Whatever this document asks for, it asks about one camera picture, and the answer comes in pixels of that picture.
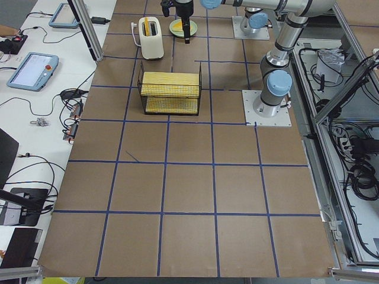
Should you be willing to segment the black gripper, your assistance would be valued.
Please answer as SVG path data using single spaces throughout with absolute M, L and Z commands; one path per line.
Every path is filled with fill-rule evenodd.
M 174 0 L 174 7 L 177 16 L 182 18 L 182 29 L 184 32 L 185 44 L 190 43 L 190 16 L 194 13 L 193 0 Z

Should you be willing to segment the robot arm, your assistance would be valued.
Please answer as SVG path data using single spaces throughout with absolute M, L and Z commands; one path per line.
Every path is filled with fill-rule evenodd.
M 245 36 L 251 36 L 265 27 L 272 28 L 268 14 L 262 8 L 245 7 L 245 16 L 240 23 L 241 32 Z
M 335 1 L 201 1 L 206 9 L 220 5 L 262 8 L 275 12 L 285 11 L 287 16 L 272 50 L 261 60 L 260 68 L 264 88 L 256 98 L 253 108 L 256 114 L 272 118 L 281 108 L 282 99 L 289 93 L 293 80 L 287 72 L 289 54 L 292 52 L 303 28 L 311 17 L 322 15 L 333 7 Z

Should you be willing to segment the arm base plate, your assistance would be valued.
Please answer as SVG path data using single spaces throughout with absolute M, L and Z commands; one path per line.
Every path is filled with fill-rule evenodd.
M 291 127 L 291 119 L 285 99 L 277 106 L 261 101 L 261 90 L 243 90 L 242 101 L 247 126 Z
M 243 40 L 269 40 L 267 27 L 253 29 L 245 16 L 232 16 L 234 38 Z

